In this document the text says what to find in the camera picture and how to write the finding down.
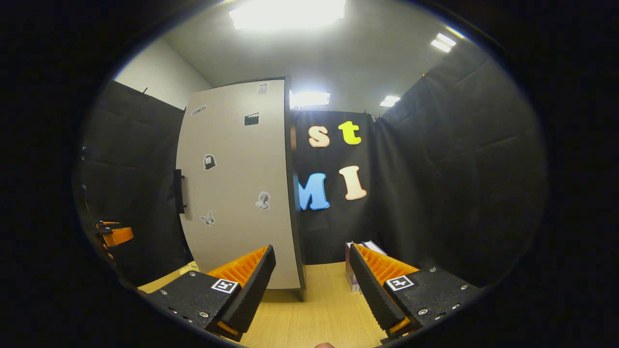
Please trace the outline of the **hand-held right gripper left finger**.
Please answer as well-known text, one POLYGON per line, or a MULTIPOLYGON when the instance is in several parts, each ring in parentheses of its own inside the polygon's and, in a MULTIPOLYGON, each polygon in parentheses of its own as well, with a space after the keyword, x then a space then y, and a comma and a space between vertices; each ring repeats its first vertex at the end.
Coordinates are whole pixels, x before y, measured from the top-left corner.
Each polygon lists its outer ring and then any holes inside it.
POLYGON ((188 270, 143 296, 183 322, 240 341, 249 331, 275 267, 275 251, 267 245, 208 273, 188 270))

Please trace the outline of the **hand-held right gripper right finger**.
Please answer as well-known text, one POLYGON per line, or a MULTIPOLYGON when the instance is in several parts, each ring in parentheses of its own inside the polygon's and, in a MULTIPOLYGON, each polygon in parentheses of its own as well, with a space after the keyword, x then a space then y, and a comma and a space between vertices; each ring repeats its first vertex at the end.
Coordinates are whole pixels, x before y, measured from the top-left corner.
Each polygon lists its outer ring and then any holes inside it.
POLYGON ((484 294, 440 267, 419 269, 358 243, 349 244, 348 263, 386 341, 446 321, 484 294))

